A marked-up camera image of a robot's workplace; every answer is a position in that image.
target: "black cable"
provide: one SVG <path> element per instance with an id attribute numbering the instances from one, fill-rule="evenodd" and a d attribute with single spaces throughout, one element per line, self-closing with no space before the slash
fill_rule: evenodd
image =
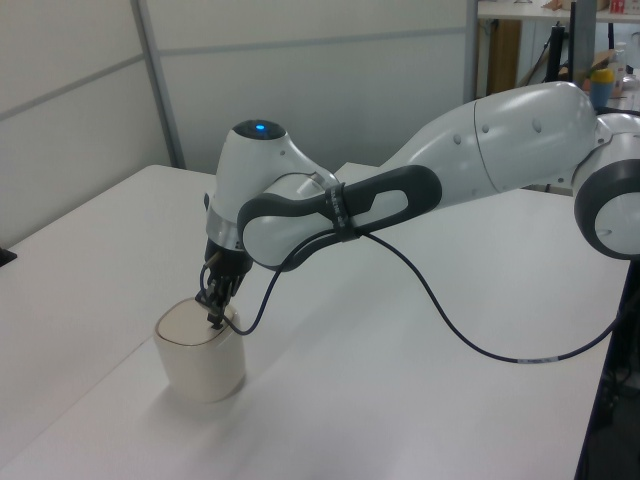
<path id="1" fill-rule="evenodd" d="M 555 356 L 555 357 L 531 358 L 531 359 L 527 359 L 527 358 L 511 358 L 511 357 L 503 357 L 502 355 L 496 355 L 494 353 L 488 352 L 487 350 L 484 350 L 484 349 L 478 347 L 476 344 L 471 342 L 471 340 L 467 339 L 467 337 L 465 337 L 453 325 L 453 323 L 451 323 L 451 321 L 449 320 L 449 317 L 447 317 L 447 314 L 442 309 L 442 306 L 440 305 L 440 302 L 438 302 L 438 299 L 436 298 L 436 296 L 434 295 L 433 291 L 431 290 L 431 287 L 429 287 L 429 284 L 427 283 L 425 278 L 422 276 L 422 274 L 420 273 L 418 268 L 413 263 L 411 263 L 411 261 L 407 257 L 405 257 L 395 247 L 393 247 L 392 245 L 389 245 L 387 242 L 385 242 L 384 240 L 379 239 L 378 237 L 375 237 L 375 236 L 373 236 L 373 235 L 371 235 L 369 233 L 363 233 L 362 236 L 367 237 L 369 240 L 373 240 L 374 242 L 382 245 L 383 247 L 385 247 L 388 250 L 390 250 L 391 252 L 393 252 L 398 258 L 400 258 L 400 260 L 402 260 L 405 263 L 405 265 L 407 265 L 411 269 L 411 271 L 416 275 L 416 277 L 418 277 L 418 280 L 420 280 L 420 283 L 422 284 L 424 289 L 427 291 L 427 294 L 431 298 L 431 301 L 433 302 L 434 306 L 438 310 L 438 313 L 440 313 L 440 316 L 442 317 L 444 322 L 447 324 L 449 329 L 451 329 L 451 331 L 460 340 L 462 340 L 467 346 L 471 347 L 473 350 L 475 350 L 476 352 L 478 352 L 478 353 L 480 353 L 480 354 L 482 354 L 482 355 L 484 355 L 486 357 L 493 358 L 494 360 L 499 360 L 501 362 L 507 362 L 507 363 L 551 363 L 551 362 L 559 362 L 561 360 L 566 360 L 568 358 L 575 357 L 576 355 L 579 355 L 579 354 L 589 350 L 590 348 L 596 346 L 598 343 L 600 343 L 604 338 L 606 338 L 607 335 L 609 335 L 611 333 L 611 331 L 618 325 L 618 323 L 620 322 L 620 319 L 623 317 L 623 314 L 619 314 L 615 318 L 615 320 L 613 322 L 611 322 L 611 324 L 598 337 L 596 337 L 594 340 L 590 341 L 586 345 L 583 345 L 582 347 L 577 348 L 576 350 L 573 350 L 572 352 L 569 352 L 569 353 L 565 353 L 565 354 L 558 355 L 558 356 Z M 639 298 L 640 298 L 640 291 L 637 292 L 636 295 L 634 295 L 634 297 L 631 299 L 631 301 L 627 303 L 627 308 L 625 308 L 625 313 L 629 309 L 629 307 L 633 306 L 638 301 Z"/>
<path id="2" fill-rule="evenodd" d="M 260 305 L 260 309 L 258 310 L 258 314 L 256 315 L 256 319 L 253 321 L 253 324 L 251 325 L 251 327 L 249 327 L 247 330 L 244 330 L 244 331 L 240 330 L 231 320 L 229 320 L 226 317 L 226 315 L 223 314 L 222 318 L 225 321 L 225 323 L 227 325 L 229 325 L 229 327 L 235 333 L 237 333 L 238 335 L 246 336 L 246 335 L 251 334 L 256 329 L 258 324 L 260 323 L 260 320 L 262 320 L 262 316 L 264 314 L 264 310 L 265 310 L 265 308 L 267 306 L 267 303 L 269 301 L 269 298 L 271 296 L 273 288 L 274 288 L 276 282 L 278 281 L 278 278 L 280 277 L 280 274 L 286 268 L 287 264 L 293 259 L 293 257 L 295 257 L 295 255 L 300 250 L 302 250 L 309 243 L 313 242 L 314 240 L 317 240 L 318 238 L 324 237 L 324 236 L 332 234 L 332 233 L 333 233 L 333 230 L 325 230 L 323 232 L 317 233 L 317 234 L 309 237 L 308 239 L 306 239 L 304 242 L 302 242 L 300 245 L 298 245 L 296 248 L 294 248 L 291 251 L 291 253 L 289 253 L 289 255 L 287 255 L 287 257 L 284 259 L 282 264 L 280 264 L 280 266 L 276 269 L 275 273 L 273 274 L 273 277 L 271 278 L 271 282 L 269 282 L 269 286 L 267 287 L 267 291 L 265 292 L 264 298 L 262 299 L 262 304 Z M 481 355 L 484 355 L 485 357 L 489 357 L 489 358 L 492 358 L 494 360 L 498 360 L 498 361 L 501 361 L 501 362 L 519 363 L 519 364 L 553 363 L 553 362 L 559 362 L 559 361 L 562 361 L 562 360 L 567 360 L 569 358 L 575 357 L 576 355 L 579 355 L 579 354 L 581 354 L 583 352 L 586 352 L 587 350 L 595 347 L 602 340 L 604 340 L 607 337 L 607 335 L 609 335 L 613 331 L 613 329 L 620 323 L 621 319 L 627 314 L 627 312 L 629 312 L 631 309 L 633 309 L 635 307 L 635 305 L 640 301 L 640 290 L 638 290 L 635 293 L 635 295 L 633 295 L 633 297 L 627 302 L 624 311 L 620 312 L 616 316 L 616 318 L 613 320 L 613 322 L 611 322 L 611 324 L 600 335 L 598 335 L 595 339 L 593 339 L 589 343 L 587 343 L 587 344 L 583 345 L 582 347 L 577 348 L 577 349 L 575 349 L 575 350 L 573 350 L 571 352 L 564 353 L 562 355 L 557 355 L 557 356 L 554 356 L 554 357 L 543 357 L 543 358 L 511 358 L 511 357 L 505 357 L 505 356 L 502 356 L 502 355 L 497 355 L 495 353 L 491 353 L 491 352 L 489 352 L 487 350 L 484 350 L 483 348 L 477 346 L 471 340 L 469 340 L 467 337 L 465 337 L 455 327 L 455 325 L 453 325 L 453 323 L 451 322 L 451 320 L 449 320 L 449 317 L 445 313 L 444 309 L 440 305 L 440 302 L 438 301 L 438 299 L 436 298 L 435 294 L 433 293 L 433 290 L 431 290 L 431 287 L 429 286 L 429 284 L 425 280 L 424 276 L 422 275 L 422 273 L 420 273 L 420 270 L 418 270 L 418 268 L 406 256 L 404 256 L 398 249 L 396 249 L 394 246 L 390 245 L 389 243 L 385 242 L 384 240 L 382 240 L 382 239 L 380 239 L 380 238 L 378 238 L 378 237 L 376 237 L 376 236 L 374 236 L 374 235 L 372 235 L 370 233 L 362 233 L 361 232 L 360 234 L 363 237 L 366 237 L 369 240 L 372 240 L 373 242 L 376 242 L 379 245 L 385 247 L 387 250 L 389 250 L 390 252 L 395 254 L 400 260 L 402 260 L 407 267 L 409 267 L 409 269 L 415 274 L 415 276 L 418 278 L 418 280 L 420 281 L 420 283 L 424 287 L 425 291 L 429 295 L 429 298 L 431 298 L 431 301 L 433 302 L 433 305 L 438 310 L 438 313 L 442 317 L 442 320 L 444 320 L 444 322 L 447 325 L 447 327 L 449 327 L 449 329 L 460 340 L 462 340 L 463 343 L 465 343 L 468 347 L 470 347 L 471 349 L 473 349 L 476 352 L 480 353 Z M 205 303 L 207 302 L 207 298 L 206 298 L 205 289 L 204 289 L 204 273 L 207 270 L 207 268 L 208 268 L 208 266 L 207 266 L 207 264 L 205 264 L 202 267 L 202 271 L 200 272 L 200 292 L 198 294 L 201 298 L 204 298 Z"/>
<path id="3" fill-rule="evenodd" d="M 309 245 L 311 242 L 332 233 L 333 233 L 333 230 L 325 230 L 323 232 L 316 233 L 315 235 L 312 235 L 311 237 L 307 238 L 304 242 L 302 242 L 300 245 L 294 248 L 291 251 L 291 253 L 289 253 L 289 255 L 287 255 L 287 257 L 284 259 L 284 261 L 280 264 L 280 266 L 276 269 L 275 273 L 273 274 L 273 277 L 271 278 L 271 282 L 269 282 L 269 286 L 267 287 L 267 291 L 264 294 L 264 298 L 262 299 L 262 304 L 260 305 L 260 309 L 258 310 L 256 319 L 253 321 L 253 324 L 251 325 L 251 327 L 249 327 L 247 330 L 244 330 L 244 331 L 240 330 L 231 320 L 227 318 L 227 316 L 223 312 L 222 319 L 225 321 L 227 325 L 229 325 L 229 328 L 231 328 L 231 330 L 233 330 L 234 332 L 236 332 L 238 335 L 241 335 L 241 336 L 246 336 L 251 334 L 260 323 L 260 320 L 262 320 L 262 315 L 264 314 L 265 308 L 267 308 L 267 303 L 269 302 L 269 297 L 271 297 L 271 292 L 273 291 L 273 287 L 276 285 L 276 282 L 278 281 L 278 277 L 280 277 L 280 274 L 284 271 L 288 263 L 293 259 L 293 257 L 296 256 L 296 254 L 300 250 L 302 250 L 304 247 Z M 204 297 L 205 302 L 207 302 L 206 300 L 207 297 L 206 295 L 204 295 L 203 280 L 204 280 L 204 272 L 206 270 L 207 270 L 207 265 L 205 264 L 202 267 L 202 271 L 200 272 L 200 295 Z"/>

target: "white wall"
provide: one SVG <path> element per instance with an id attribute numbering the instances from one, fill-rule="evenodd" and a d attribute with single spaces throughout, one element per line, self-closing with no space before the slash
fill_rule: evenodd
<path id="1" fill-rule="evenodd" d="M 470 5 L 141 2 L 174 136 L 187 168 L 206 172 L 229 129 L 249 118 L 280 123 L 330 170 L 379 165 L 463 103 Z"/>
<path id="2" fill-rule="evenodd" d="M 129 0 L 0 2 L 0 245 L 169 158 Z"/>

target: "table surface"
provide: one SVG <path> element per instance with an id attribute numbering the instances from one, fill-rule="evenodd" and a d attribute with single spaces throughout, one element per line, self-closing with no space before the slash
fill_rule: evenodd
<path id="1" fill-rule="evenodd" d="M 478 2 L 479 19 L 503 20 L 566 20 L 568 10 L 542 8 L 548 0 L 532 0 L 531 3 L 516 3 L 514 0 L 481 0 Z M 640 15 L 609 13 L 608 8 L 596 13 L 598 23 L 640 23 Z"/>
<path id="2" fill-rule="evenodd" d="M 239 392 L 175 395 L 151 334 L 197 289 L 214 185 L 149 167 L 13 248 L 0 269 L 0 479 L 573 478 L 608 340 L 555 364 L 479 356 L 366 239 L 281 277 L 245 339 Z M 582 239 L 571 198 L 524 190 L 380 236 L 502 355 L 591 340 L 628 268 Z M 270 277 L 254 267 L 235 297 L 245 325 Z"/>

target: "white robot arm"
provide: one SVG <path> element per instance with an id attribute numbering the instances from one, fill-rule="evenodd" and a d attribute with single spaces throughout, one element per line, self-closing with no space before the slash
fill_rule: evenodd
<path id="1" fill-rule="evenodd" d="M 568 83 L 516 89 L 463 105 L 420 130 L 374 176 L 344 185 L 277 124 L 248 121 L 227 136 L 207 205 L 214 321 L 252 260 L 296 268 L 327 245 L 437 208 L 536 182 L 566 181 L 587 241 L 640 259 L 640 118 L 596 117 Z"/>

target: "floor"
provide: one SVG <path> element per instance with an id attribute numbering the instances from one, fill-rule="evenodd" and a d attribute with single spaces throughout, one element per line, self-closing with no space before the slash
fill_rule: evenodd
<path id="1" fill-rule="evenodd" d="M 640 479 L 640 309 L 623 323 L 611 341 L 576 480 Z"/>
<path id="2" fill-rule="evenodd" d="M 613 408 L 613 423 L 587 441 L 585 475 L 577 480 L 640 479 L 640 396 L 620 396 Z"/>

